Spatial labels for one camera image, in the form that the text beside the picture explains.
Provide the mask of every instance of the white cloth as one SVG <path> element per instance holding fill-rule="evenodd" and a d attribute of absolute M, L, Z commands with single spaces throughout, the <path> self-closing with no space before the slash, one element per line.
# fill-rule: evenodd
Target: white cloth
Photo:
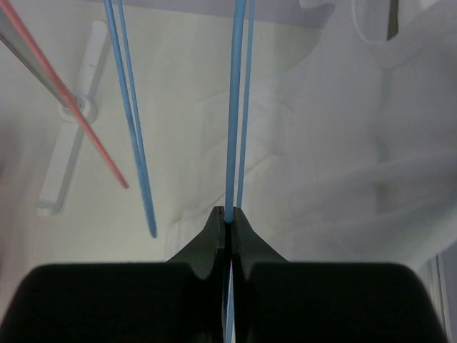
<path fill-rule="evenodd" d="M 457 1 L 386 41 L 389 3 L 336 1 L 313 52 L 251 88 L 243 210 L 287 259 L 418 269 L 457 239 Z M 227 93 L 199 104 L 169 256 L 224 204 L 228 105 Z"/>

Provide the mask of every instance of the white bracket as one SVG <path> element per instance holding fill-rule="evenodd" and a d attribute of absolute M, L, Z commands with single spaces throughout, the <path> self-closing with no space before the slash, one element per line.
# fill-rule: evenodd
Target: white bracket
<path fill-rule="evenodd" d="M 106 24 L 103 21 L 94 21 L 76 85 L 79 108 L 90 124 L 93 124 L 97 116 L 93 98 L 108 49 L 109 35 Z M 84 130 L 68 109 L 60 104 L 58 113 L 64 122 L 57 136 L 43 188 L 35 203 L 36 213 L 47 217 L 59 213 L 64 204 L 84 136 Z"/>

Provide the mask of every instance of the purple strip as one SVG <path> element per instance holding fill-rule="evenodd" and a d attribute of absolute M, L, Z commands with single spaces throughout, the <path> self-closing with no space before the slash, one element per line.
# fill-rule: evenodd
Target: purple strip
<path fill-rule="evenodd" d="M 124 0 L 124 5 L 226 18 L 232 18 L 235 11 L 235 0 Z M 305 10 L 300 7 L 298 0 L 262 0 L 257 3 L 256 20 L 319 29 L 332 12 L 331 4 Z"/>

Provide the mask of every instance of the blue string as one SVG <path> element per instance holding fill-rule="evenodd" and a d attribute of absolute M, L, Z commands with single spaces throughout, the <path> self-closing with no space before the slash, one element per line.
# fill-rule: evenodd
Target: blue string
<path fill-rule="evenodd" d="M 246 0 L 236 0 L 231 43 L 230 101 L 228 106 L 228 143 L 226 170 L 226 203 L 224 220 L 233 221 L 233 200 L 235 194 L 236 136 L 238 130 L 238 106 L 240 98 L 241 47 L 243 43 L 244 14 Z"/>
<path fill-rule="evenodd" d="M 246 137 L 248 134 L 249 91 L 251 89 L 252 43 L 254 37 L 254 12 L 256 9 L 256 0 L 250 0 L 249 4 L 248 56 L 246 58 L 246 80 L 244 82 L 243 126 L 241 129 L 238 192 L 236 194 L 236 207 L 238 208 L 241 208 L 243 203 L 244 165 L 246 164 Z"/>
<path fill-rule="evenodd" d="M 152 216 L 151 222 L 154 224 L 153 226 L 149 225 L 149 230 L 151 231 L 152 237 L 155 238 L 155 237 L 157 237 L 156 216 L 154 214 L 154 203 L 152 201 L 151 185 L 149 184 L 148 164 L 146 161 L 146 153 L 144 152 L 144 143 L 143 143 L 143 134 L 141 132 L 140 114 L 139 114 L 139 110 L 138 110 L 138 102 L 136 100 L 134 70 L 131 65 L 129 40 L 127 38 L 126 20 L 125 20 L 125 16 L 124 16 L 124 5 L 122 4 L 122 0 L 119 0 L 119 16 L 121 17 L 122 38 L 124 40 L 124 47 L 125 47 L 125 51 L 126 51 L 127 71 L 129 72 L 131 101 L 132 101 L 132 104 L 134 105 L 136 137 L 138 138 L 138 147 L 139 147 L 139 152 L 140 152 L 141 168 L 144 173 L 144 181 L 146 182 L 146 184 L 144 185 L 145 191 L 146 191 L 146 200 L 148 202 L 150 214 Z"/>
<path fill-rule="evenodd" d="M 122 53 L 119 44 L 119 37 L 117 34 L 116 21 L 114 19 L 113 4 L 111 0 L 104 0 L 106 17 L 108 19 L 109 31 L 111 34 L 111 41 L 113 44 L 114 58 L 116 60 L 116 67 L 119 76 L 119 84 L 121 87 L 122 100 L 124 102 L 124 110 L 126 112 L 127 124 L 129 126 L 129 133 L 131 139 L 131 145 L 134 151 L 136 171 L 138 173 L 139 184 L 141 188 L 141 196 L 143 198 L 143 205 L 146 212 L 146 219 L 151 231 L 152 237 L 156 237 L 156 222 L 154 218 L 154 209 L 151 208 L 152 201 L 148 200 L 148 192 L 146 190 L 146 175 L 144 174 L 144 168 L 141 165 L 141 157 L 139 153 L 138 139 L 136 136 L 134 118 L 131 113 L 129 91 L 127 89 L 126 75 L 124 72 L 124 65 L 122 63 Z"/>

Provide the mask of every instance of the gray pole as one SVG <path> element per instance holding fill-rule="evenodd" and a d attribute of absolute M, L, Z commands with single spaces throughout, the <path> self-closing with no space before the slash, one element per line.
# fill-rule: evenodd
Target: gray pole
<path fill-rule="evenodd" d="M 52 95 L 62 104 L 67 107 L 66 102 L 62 99 L 56 87 L 49 77 L 41 68 L 40 63 L 35 59 L 35 56 L 29 50 L 27 44 L 22 40 L 19 33 L 9 21 L 6 14 L 0 9 L 0 40 L 16 55 L 24 66 L 51 92 Z"/>

